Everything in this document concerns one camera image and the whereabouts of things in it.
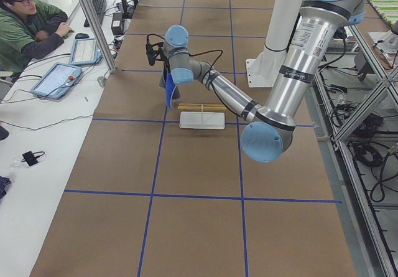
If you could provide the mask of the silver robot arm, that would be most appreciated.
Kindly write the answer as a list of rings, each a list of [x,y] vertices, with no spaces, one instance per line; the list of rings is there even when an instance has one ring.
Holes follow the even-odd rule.
[[[189,54],[188,31],[170,26],[161,51],[170,68],[166,84],[198,80],[213,91],[232,112],[248,122],[242,146],[256,162],[276,160],[292,143],[295,114],[310,86],[326,49],[340,27],[363,20],[364,0],[302,0],[302,21],[296,28],[289,51],[264,106],[233,85],[208,62]]]

